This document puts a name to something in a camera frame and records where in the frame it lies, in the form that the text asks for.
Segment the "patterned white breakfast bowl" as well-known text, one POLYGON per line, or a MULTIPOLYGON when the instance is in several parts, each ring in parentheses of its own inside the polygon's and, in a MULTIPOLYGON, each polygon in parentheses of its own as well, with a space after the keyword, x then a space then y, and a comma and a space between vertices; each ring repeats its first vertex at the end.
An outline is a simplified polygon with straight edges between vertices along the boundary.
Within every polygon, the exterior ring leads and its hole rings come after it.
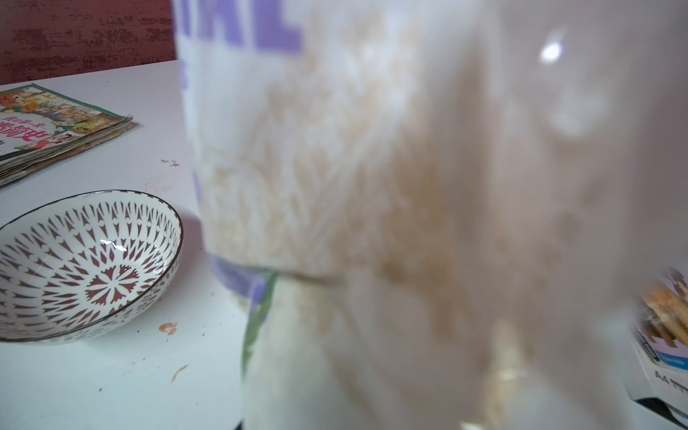
POLYGON ((1 340, 63 344, 130 323, 179 268, 183 222, 148 193, 50 202, 1 229, 1 340))

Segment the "clear oats bag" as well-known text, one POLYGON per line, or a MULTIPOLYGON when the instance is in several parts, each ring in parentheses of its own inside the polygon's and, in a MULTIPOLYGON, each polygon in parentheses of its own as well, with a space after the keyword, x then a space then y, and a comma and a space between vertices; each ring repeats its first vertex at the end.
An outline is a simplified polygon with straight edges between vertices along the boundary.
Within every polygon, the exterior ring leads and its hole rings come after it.
POLYGON ((687 247, 684 1, 175 1, 246 429, 625 429, 687 247))

